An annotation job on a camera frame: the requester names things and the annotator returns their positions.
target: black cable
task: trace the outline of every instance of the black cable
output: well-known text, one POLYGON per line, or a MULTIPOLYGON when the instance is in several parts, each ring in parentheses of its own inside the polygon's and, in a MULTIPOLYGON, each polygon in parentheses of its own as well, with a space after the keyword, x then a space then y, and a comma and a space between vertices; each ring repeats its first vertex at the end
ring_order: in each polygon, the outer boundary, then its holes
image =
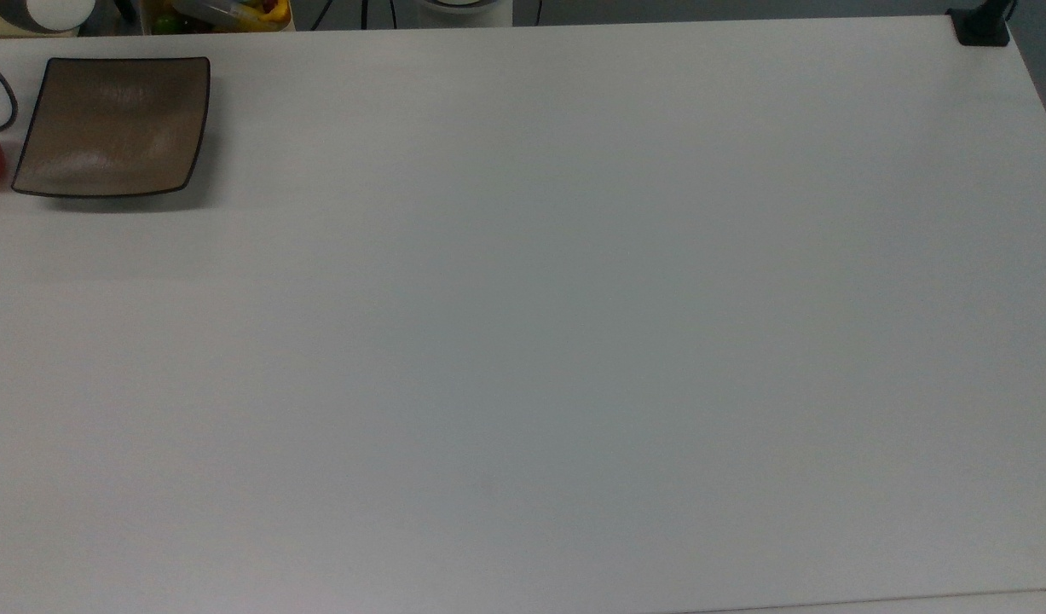
POLYGON ((12 128, 12 124, 16 123, 16 118, 19 117, 19 98, 16 97, 16 91, 7 84, 7 78, 4 78, 1 72, 0 86, 3 86, 4 92, 7 92, 7 99, 12 101, 12 116, 7 118, 7 121, 0 124, 0 132, 4 132, 4 130, 12 128))
POLYGON ((332 7, 333 0, 325 0, 325 6, 321 7, 321 13, 319 13, 319 19, 315 20, 315 24, 312 25, 311 30, 317 30, 317 26, 321 24, 321 17, 325 16, 325 13, 332 7))
MULTIPOLYGON (((360 30, 366 30, 367 28, 367 3, 369 2, 370 0, 362 0, 362 3, 360 3, 360 30)), ((321 13, 319 13, 319 16, 315 20, 315 24, 312 25, 311 27, 312 31, 317 30, 317 26, 321 25, 321 19, 325 17, 326 12, 329 10, 329 7, 332 7, 332 5, 333 5, 333 0, 325 0, 325 6, 321 7, 321 13)), ((394 30, 396 30, 397 12, 394 10, 394 0, 389 0, 389 19, 390 23, 394 24, 394 30)))

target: floor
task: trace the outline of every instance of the floor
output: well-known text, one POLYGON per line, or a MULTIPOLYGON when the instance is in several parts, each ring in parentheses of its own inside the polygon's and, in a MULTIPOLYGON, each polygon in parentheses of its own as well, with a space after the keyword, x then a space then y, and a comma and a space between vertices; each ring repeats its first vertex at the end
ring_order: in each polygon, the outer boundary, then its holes
MULTIPOLYGON (((292 0, 299 30, 309 30, 327 0, 292 0)), ((515 0, 516 26, 530 26, 539 0, 515 0)), ((836 16, 942 15, 978 0, 542 0, 540 25, 639 23, 836 16)), ((416 27, 412 0, 394 0, 399 27, 416 27)), ((333 0, 319 30, 355 30, 360 0, 333 0)), ((369 27, 389 28, 389 0, 370 0, 369 27)), ((1046 108, 1046 0, 1019 0, 1011 30, 1046 108)))

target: white table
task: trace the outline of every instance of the white table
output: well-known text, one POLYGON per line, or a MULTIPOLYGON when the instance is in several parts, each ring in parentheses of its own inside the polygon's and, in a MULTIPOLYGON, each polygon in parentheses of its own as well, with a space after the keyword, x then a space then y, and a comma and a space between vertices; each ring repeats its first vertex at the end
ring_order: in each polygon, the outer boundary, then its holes
POLYGON ((206 54, 185 191, 0 191, 0 614, 1046 588, 1046 117, 946 17, 206 54), (128 206, 134 212, 90 213, 128 206))

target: ceramic plate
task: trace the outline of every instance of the ceramic plate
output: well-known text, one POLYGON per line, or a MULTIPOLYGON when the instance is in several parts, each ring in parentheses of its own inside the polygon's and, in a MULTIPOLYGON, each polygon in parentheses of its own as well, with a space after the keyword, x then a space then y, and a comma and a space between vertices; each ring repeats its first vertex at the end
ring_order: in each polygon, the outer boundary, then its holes
POLYGON ((13 189, 103 198, 187 185, 208 115, 207 58, 48 60, 13 189))

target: plate rim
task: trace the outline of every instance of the plate rim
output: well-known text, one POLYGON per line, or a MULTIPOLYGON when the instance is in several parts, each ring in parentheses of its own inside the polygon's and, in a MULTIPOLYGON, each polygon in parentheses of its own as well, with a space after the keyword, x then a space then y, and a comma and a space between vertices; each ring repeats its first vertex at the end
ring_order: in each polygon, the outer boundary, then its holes
POLYGON ((179 191, 185 189, 188 182, 192 178, 192 170, 196 170, 196 162, 201 157, 201 145, 204 143, 204 129, 208 122, 208 110, 211 101, 211 60, 207 55, 187 55, 187 58, 49 58, 46 60, 46 67, 42 73, 42 86, 39 89, 39 97, 35 101, 35 112, 30 114, 30 121, 26 128, 26 137, 23 140, 23 149, 19 154, 19 163, 16 164, 15 175, 12 176, 12 189, 19 191, 21 195, 28 195, 35 197, 51 197, 51 198, 64 198, 64 199, 111 199, 111 198, 127 198, 127 197, 150 197, 158 195, 168 195, 170 191, 179 191), (39 116, 39 110, 42 109, 42 98, 44 92, 46 92, 46 85, 48 84, 48 69, 52 66, 52 63, 152 63, 152 62, 180 62, 180 60, 204 60, 204 113, 201 116, 201 129, 196 137, 196 150, 192 151, 192 160, 188 170, 185 173, 185 180, 181 182, 181 185, 176 187, 165 187, 161 190, 152 191, 121 191, 121 194, 116 195, 66 195, 58 194, 58 191, 41 191, 41 190, 26 190, 21 189, 21 187, 16 187, 16 183, 19 182, 19 172, 23 168, 23 160, 26 159, 26 151, 30 144, 30 133, 35 130, 35 121, 39 116))

